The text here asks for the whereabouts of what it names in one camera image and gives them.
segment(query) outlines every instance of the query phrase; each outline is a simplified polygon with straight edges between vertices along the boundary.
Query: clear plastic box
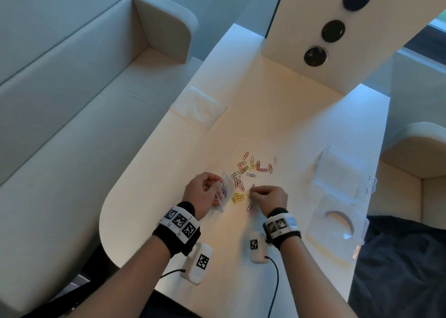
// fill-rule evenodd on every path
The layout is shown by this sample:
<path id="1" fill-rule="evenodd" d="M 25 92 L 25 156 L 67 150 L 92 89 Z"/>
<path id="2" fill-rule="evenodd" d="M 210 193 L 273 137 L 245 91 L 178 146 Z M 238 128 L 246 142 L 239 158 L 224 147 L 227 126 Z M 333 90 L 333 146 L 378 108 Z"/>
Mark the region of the clear plastic box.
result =
<path id="1" fill-rule="evenodd" d="M 331 214 L 339 215 L 344 223 Z M 353 263 L 364 244 L 368 224 L 365 214 L 325 194 L 313 213 L 305 235 L 324 245 L 337 258 Z"/>
<path id="2" fill-rule="evenodd" d="M 367 166 L 331 145 L 318 160 L 313 183 L 347 204 L 361 203 L 376 190 L 376 178 Z"/>

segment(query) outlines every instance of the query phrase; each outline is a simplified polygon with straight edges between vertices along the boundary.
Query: person's right arm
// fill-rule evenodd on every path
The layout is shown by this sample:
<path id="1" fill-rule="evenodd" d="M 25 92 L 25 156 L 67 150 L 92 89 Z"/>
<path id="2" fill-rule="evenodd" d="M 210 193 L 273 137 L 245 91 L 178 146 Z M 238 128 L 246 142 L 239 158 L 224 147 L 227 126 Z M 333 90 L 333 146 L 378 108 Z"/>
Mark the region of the person's right arm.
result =
<path id="1" fill-rule="evenodd" d="M 268 217 L 275 208 L 286 208 L 288 195 L 278 186 L 256 186 L 251 198 Z M 280 253 L 299 318 L 358 318 L 299 237 L 285 239 Z"/>

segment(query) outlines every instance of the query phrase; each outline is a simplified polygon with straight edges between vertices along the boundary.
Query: cable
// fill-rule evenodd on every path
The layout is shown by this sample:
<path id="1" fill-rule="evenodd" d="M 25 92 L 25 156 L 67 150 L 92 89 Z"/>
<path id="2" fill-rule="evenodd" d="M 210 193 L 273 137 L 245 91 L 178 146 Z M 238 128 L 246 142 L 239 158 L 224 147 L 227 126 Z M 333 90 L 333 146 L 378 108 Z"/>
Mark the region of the cable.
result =
<path id="1" fill-rule="evenodd" d="M 274 260 L 272 260 L 272 258 L 269 258 L 268 256 L 265 256 L 265 258 L 269 259 L 274 266 L 276 267 L 276 271 L 277 271 L 277 284 L 276 284 L 276 291 L 274 291 L 274 296 L 272 297 L 272 302 L 271 302 L 271 306 L 269 308 L 269 312 L 268 312 L 268 318 L 271 315 L 271 310 L 272 310 L 272 305 L 274 304 L 274 299 L 276 299 L 276 294 L 277 294 L 277 289 L 279 288 L 279 269 L 277 268 L 276 263 L 274 262 Z"/>
<path id="2" fill-rule="evenodd" d="M 171 273 L 174 273 L 174 272 L 177 272 L 177 271 L 186 272 L 186 270 L 184 270 L 184 269 L 173 270 L 173 271 L 167 272 L 166 274 L 162 275 L 162 276 L 160 277 L 160 279 L 161 279 L 162 277 L 169 276 Z"/>

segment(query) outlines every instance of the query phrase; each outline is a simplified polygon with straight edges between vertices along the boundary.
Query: forearm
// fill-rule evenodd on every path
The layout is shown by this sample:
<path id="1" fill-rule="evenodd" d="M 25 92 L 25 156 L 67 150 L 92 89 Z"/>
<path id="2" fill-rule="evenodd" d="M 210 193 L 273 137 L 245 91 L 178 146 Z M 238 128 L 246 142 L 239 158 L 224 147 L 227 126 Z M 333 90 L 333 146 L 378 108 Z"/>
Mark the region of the forearm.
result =
<path id="1" fill-rule="evenodd" d="M 70 318 L 139 317 L 169 260 L 165 244 L 157 236 L 150 237 Z"/>
<path id="2" fill-rule="evenodd" d="M 300 238 L 287 238 L 280 251 L 299 318 L 357 318 Z"/>

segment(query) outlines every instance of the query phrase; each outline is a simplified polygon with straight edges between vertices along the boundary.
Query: white table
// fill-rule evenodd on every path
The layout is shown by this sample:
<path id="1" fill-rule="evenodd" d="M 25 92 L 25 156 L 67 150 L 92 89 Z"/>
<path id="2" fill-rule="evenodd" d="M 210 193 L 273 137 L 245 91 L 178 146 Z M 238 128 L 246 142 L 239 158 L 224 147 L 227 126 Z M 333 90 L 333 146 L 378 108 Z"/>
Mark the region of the white table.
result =
<path id="1" fill-rule="evenodd" d="M 322 197 L 311 179 L 323 149 L 334 144 L 365 160 L 370 174 L 375 174 L 389 98 L 363 85 L 342 96 L 260 56 L 263 40 L 233 25 L 190 81 L 228 106 L 226 112 L 209 133 L 167 112 L 110 191 L 99 232 L 116 265 L 124 265 L 145 242 L 157 221 L 181 200 L 184 186 L 196 173 L 232 174 L 247 151 L 264 166 L 277 156 L 273 174 L 257 172 L 257 178 L 242 180 L 245 186 L 253 182 L 282 186 L 289 195 L 289 211 L 303 231 Z M 362 211 L 367 211 L 368 202 L 369 197 Z M 211 210 L 201 221 L 200 241 L 214 249 L 201 285 L 173 274 L 160 280 L 156 290 L 204 318 L 266 316 L 276 271 L 272 263 L 249 261 L 246 235 L 261 230 L 265 218 L 258 211 L 248 217 L 247 206 L 247 200 L 229 202 L 224 213 Z M 306 243 L 347 299 L 354 265 L 340 263 Z M 269 251 L 280 272 L 272 317 L 296 317 L 280 254 L 275 248 Z M 180 268 L 184 260 L 182 254 L 176 255 L 166 271 Z"/>

